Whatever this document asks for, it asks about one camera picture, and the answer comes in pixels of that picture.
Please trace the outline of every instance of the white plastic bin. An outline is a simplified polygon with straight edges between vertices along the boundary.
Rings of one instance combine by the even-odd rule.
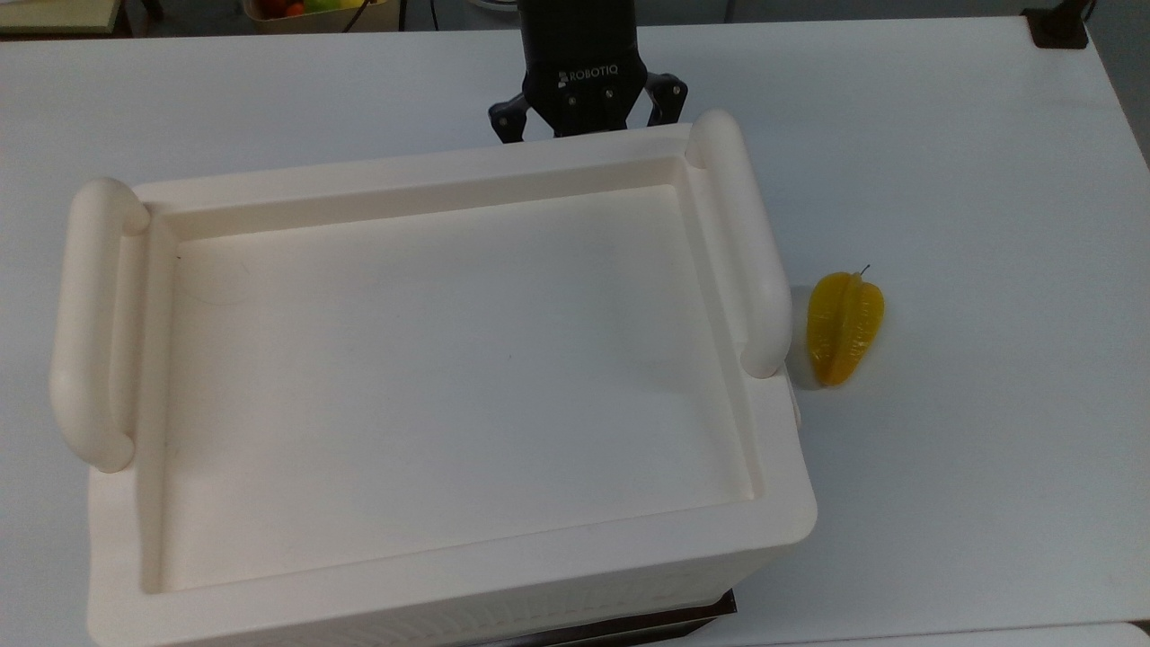
[[[95,180],[52,367],[92,636],[444,647],[712,603],[814,524],[789,322],[721,111]]]

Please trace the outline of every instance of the robotiq logo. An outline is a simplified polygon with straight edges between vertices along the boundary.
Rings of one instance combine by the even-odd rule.
[[[562,87],[573,80],[586,80],[588,78],[599,78],[600,76],[615,76],[619,74],[618,64],[599,66],[597,68],[576,69],[559,72],[559,86]]]

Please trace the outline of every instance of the yellow star fruit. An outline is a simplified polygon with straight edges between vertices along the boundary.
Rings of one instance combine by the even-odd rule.
[[[823,386],[835,387],[851,377],[882,325],[882,290],[864,282],[862,271],[828,274],[811,292],[806,349]]]

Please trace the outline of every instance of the dark base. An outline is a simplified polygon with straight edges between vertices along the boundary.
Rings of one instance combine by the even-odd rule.
[[[155,22],[163,20],[163,7],[160,6],[160,0],[143,0],[144,10],[147,11],[147,17]]]
[[[1027,24],[1030,25],[1030,38],[1034,39],[1034,44],[1043,49],[1086,49],[1086,44],[1090,39],[1086,34],[1086,25],[1081,17],[1071,16],[1071,20],[1057,21],[1058,32],[1051,33],[1051,25],[1043,24],[1050,11],[1051,9],[1022,10]]]
[[[682,638],[719,616],[737,611],[735,593],[728,591],[714,604],[630,616],[598,623],[540,631],[518,638],[481,642],[474,647],[634,647],[658,640]]]

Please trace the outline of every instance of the fruit basket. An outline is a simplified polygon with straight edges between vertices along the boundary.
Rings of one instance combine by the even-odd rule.
[[[283,2],[285,9],[289,3]],[[317,5],[314,10],[300,15],[269,15],[258,0],[244,0],[244,13],[252,21],[258,33],[337,33],[347,26],[359,2],[340,0],[308,0]],[[398,31],[399,0],[374,0],[363,9],[352,31]]]

